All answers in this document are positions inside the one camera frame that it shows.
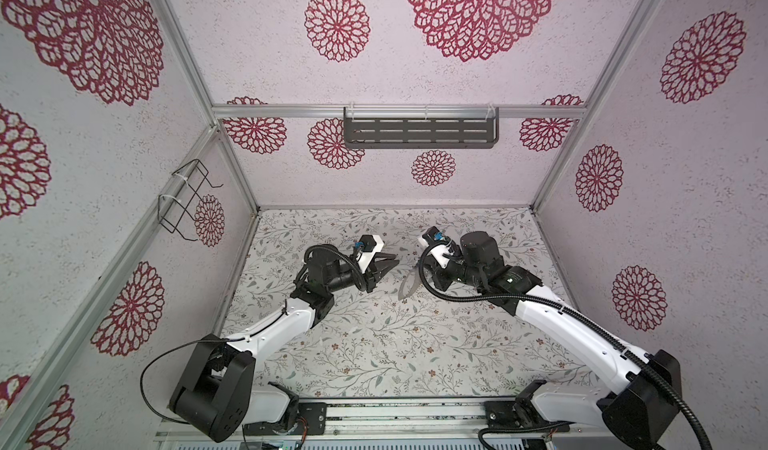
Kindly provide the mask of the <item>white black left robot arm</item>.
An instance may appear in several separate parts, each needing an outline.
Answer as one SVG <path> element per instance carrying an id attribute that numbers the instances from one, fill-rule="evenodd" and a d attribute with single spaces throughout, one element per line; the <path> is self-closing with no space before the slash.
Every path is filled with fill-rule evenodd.
<path id="1" fill-rule="evenodd" d="M 237 429 L 267 425 L 281 433 L 300 426 L 299 396 L 278 383 L 256 386 L 259 367 L 294 338 L 318 326 L 341 290 L 372 292 L 399 264 L 376 235 L 365 235 L 343 254 L 330 244 L 309 247 L 294 289 L 279 308 L 245 329 L 191 343 L 192 353 L 171 394 L 172 419 L 216 443 Z"/>

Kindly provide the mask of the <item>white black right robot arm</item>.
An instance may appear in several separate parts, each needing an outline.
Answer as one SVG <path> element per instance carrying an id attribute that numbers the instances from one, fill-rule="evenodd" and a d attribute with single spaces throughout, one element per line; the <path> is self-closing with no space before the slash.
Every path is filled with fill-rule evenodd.
<path id="1" fill-rule="evenodd" d="M 588 390 L 548 381 L 529 385 L 517 400 L 522 427 L 585 424 L 607 429 L 632 449 L 658 448 L 680 410 L 648 373 L 655 371 L 680 393 L 681 367 L 674 356 L 648 353 L 592 323 L 536 275 L 506 264 L 496 240 L 484 231 L 454 241 L 431 227 L 419 243 L 424 251 L 417 271 L 432 295 L 449 300 L 452 284 L 467 285 L 544 332 L 597 376 L 597 387 Z"/>

